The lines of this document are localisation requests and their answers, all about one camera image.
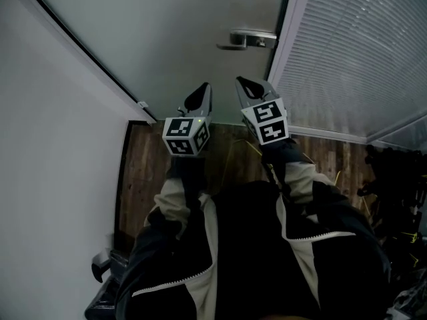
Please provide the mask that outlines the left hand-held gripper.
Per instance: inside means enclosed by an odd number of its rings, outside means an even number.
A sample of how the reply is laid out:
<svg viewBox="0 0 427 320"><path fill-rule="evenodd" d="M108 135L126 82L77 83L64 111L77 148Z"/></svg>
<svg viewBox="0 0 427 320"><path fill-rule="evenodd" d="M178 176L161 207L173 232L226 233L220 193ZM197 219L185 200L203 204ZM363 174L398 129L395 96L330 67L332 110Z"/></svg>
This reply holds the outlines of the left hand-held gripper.
<svg viewBox="0 0 427 320"><path fill-rule="evenodd" d="M186 115L199 117L168 117L162 139L171 156L197 157L210 138L212 88L202 83L184 101Z"/></svg>

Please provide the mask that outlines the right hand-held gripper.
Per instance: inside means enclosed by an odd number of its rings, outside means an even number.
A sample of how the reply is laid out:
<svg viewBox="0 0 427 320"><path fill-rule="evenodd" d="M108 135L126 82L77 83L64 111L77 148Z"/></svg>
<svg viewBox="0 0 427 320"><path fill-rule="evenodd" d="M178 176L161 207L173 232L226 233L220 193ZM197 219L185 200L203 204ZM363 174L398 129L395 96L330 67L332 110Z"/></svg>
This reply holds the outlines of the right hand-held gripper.
<svg viewBox="0 0 427 320"><path fill-rule="evenodd" d="M260 145L287 139L287 111L272 85L243 76L236 77L235 84L243 121Z"/></svg>

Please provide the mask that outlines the metal door lever handle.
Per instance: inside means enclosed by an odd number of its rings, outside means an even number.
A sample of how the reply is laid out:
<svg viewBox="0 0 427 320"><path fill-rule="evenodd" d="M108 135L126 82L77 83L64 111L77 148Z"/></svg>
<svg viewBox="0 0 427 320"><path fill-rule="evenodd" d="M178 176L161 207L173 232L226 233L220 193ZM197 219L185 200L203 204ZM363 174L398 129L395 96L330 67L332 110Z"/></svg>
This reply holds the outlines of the metal door lever handle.
<svg viewBox="0 0 427 320"><path fill-rule="evenodd" d="M216 47L226 51L245 51L248 47L275 49L278 37L274 33L256 30L232 29L229 43L216 44Z"/></svg>

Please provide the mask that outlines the frosted glass door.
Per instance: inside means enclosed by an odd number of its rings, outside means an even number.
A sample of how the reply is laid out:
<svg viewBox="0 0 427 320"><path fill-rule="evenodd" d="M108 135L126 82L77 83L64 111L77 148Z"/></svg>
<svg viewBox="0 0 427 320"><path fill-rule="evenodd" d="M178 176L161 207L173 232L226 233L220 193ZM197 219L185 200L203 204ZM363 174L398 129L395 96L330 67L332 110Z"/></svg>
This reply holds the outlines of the frosted glass door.
<svg viewBox="0 0 427 320"><path fill-rule="evenodd" d="M267 77L272 51L226 51L232 29L275 33L286 0L44 0L157 119L176 115L202 83L216 123L238 124L238 76Z"/></svg>

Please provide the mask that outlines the person's right forearm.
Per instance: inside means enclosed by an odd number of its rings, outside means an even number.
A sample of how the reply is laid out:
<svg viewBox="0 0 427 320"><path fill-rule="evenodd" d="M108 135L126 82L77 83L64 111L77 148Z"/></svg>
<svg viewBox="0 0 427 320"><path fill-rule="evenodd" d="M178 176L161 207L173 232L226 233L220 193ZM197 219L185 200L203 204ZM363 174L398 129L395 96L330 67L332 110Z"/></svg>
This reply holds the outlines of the person's right forearm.
<svg viewBox="0 0 427 320"><path fill-rule="evenodd" d="M262 158L273 166L285 201L299 215L311 217L327 208L351 207L347 197L326 177L293 139L260 147Z"/></svg>

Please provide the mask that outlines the person's left forearm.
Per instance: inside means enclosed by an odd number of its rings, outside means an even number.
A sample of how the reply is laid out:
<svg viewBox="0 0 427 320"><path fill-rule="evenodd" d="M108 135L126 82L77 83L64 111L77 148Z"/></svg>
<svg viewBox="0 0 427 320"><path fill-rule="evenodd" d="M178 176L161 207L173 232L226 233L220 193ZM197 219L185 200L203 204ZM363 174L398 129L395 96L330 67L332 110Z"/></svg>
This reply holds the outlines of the person's left forearm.
<svg viewBox="0 0 427 320"><path fill-rule="evenodd" d="M144 225L165 229L179 239L191 212L200 208L199 198L206 188L205 157L172 157L166 180L154 197L154 207Z"/></svg>

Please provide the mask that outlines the glass partition with blinds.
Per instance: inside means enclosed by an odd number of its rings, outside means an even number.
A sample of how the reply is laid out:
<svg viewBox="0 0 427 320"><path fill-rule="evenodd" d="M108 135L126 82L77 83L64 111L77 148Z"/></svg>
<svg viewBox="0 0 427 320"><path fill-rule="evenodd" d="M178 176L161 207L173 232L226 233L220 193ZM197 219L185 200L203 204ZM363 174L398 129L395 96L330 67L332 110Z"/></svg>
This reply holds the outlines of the glass partition with blinds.
<svg viewBox="0 0 427 320"><path fill-rule="evenodd" d="M268 79L292 134L427 152L427 0L288 0Z"/></svg>

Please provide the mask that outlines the person's torso in jacket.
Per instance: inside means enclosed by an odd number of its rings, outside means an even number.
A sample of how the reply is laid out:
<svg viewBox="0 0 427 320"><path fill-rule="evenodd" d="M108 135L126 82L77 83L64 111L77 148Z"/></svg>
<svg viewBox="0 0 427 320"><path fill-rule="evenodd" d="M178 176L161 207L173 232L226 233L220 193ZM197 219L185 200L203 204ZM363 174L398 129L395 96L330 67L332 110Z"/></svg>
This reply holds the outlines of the person's torso in jacket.
<svg viewBox="0 0 427 320"><path fill-rule="evenodd" d="M299 215L265 181L199 200L179 239L143 226L117 320L383 320L390 264L357 209Z"/></svg>

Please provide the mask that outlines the cluster of black office chairs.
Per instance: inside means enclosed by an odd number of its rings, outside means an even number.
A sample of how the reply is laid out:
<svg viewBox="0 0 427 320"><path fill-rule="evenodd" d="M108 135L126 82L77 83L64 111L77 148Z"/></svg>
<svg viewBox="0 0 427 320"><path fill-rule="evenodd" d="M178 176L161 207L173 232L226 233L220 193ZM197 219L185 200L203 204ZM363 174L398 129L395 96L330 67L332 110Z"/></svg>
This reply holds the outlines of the cluster of black office chairs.
<svg viewBox="0 0 427 320"><path fill-rule="evenodd" d="M427 154L368 145L365 163L371 166L374 180L359 188L357 195L375 197L372 228L393 270L421 266L425 248L419 229L427 201Z"/></svg>

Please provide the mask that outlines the plastic wrapped black office chair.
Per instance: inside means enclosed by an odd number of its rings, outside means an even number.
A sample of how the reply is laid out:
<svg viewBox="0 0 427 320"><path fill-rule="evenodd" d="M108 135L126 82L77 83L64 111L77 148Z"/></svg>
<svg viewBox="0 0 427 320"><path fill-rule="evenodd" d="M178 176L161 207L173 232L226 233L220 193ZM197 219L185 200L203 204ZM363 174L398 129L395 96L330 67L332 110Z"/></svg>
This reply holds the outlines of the plastic wrapped black office chair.
<svg viewBox="0 0 427 320"><path fill-rule="evenodd" d="M128 261L127 253L115 249L105 260L99 255L93 259L91 271L95 280L101 283L101 288L84 312L86 320L116 320L115 298Z"/></svg>
<svg viewBox="0 0 427 320"><path fill-rule="evenodd" d="M384 320L427 320L427 267L400 278L406 286L387 310Z"/></svg>

